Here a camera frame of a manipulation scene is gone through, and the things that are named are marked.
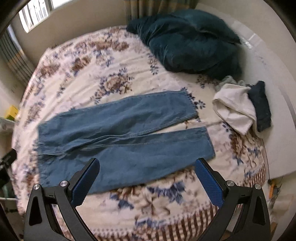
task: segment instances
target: jeans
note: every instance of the jeans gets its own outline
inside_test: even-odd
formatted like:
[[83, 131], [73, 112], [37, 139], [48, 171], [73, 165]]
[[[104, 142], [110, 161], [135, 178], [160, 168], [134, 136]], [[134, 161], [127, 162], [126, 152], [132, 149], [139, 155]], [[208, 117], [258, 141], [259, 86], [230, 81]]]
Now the jeans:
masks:
[[38, 169], [58, 185], [92, 157], [100, 173], [90, 193], [146, 183], [215, 152], [205, 127], [152, 134], [197, 115], [186, 91], [166, 91], [58, 114], [39, 125]]

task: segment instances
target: curtain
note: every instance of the curtain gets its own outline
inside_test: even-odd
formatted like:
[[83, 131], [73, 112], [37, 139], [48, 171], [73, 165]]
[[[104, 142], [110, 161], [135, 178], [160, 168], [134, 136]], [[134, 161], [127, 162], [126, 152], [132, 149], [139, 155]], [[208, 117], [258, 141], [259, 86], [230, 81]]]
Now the curtain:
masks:
[[0, 54], [20, 83], [27, 86], [35, 67], [24, 54], [10, 25], [0, 38]]
[[198, 0], [124, 0], [127, 23], [135, 18], [158, 13], [174, 12], [178, 9], [194, 9]]

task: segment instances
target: window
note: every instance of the window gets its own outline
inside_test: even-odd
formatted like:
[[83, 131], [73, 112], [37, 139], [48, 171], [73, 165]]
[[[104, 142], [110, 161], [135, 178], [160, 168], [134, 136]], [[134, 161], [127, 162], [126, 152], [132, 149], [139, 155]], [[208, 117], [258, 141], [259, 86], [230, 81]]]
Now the window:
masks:
[[28, 33], [47, 18], [51, 11], [71, 0], [31, 0], [20, 12], [20, 20]]

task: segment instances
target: yellow object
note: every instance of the yellow object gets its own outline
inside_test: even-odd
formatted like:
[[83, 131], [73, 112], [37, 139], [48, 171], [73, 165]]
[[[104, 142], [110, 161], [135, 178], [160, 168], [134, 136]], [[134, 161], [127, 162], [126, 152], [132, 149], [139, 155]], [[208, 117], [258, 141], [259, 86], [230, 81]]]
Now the yellow object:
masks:
[[18, 113], [18, 109], [12, 105], [6, 111], [4, 118], [14, 121], [15, 117], [17, 116], [17, 113]]

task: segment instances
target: floral blanket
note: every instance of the floral blanket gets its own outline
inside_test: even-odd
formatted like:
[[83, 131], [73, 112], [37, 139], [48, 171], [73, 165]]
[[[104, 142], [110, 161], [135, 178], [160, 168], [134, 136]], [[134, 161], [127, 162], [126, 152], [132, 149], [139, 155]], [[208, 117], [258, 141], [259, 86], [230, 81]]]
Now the floral blanket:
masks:
[[[187, 89], [199, 115], [161, 132], [207, 126], [216, 153], [211, 167], [238, 185], [263, 184], [263, 147], [253, 133], [240, 136], [215, 114], [215, 84], [207, 76], [166, 71], [125, 27], [103, 29], [48, 49], [25, 91], [13, 133], [18, 158], [12, 165], [12, 181], [20, 214], [25, 214], [39, 179], [35, 152], [39, 123], [73, 108], [166, 90]], [[159, 241], [198, 237], [218, 208], [193, 167], [188, 167], [151, 183], [88, 195], [77, 210], [98, 240]], [[71, 238], [57, 208], [56, 214]]]

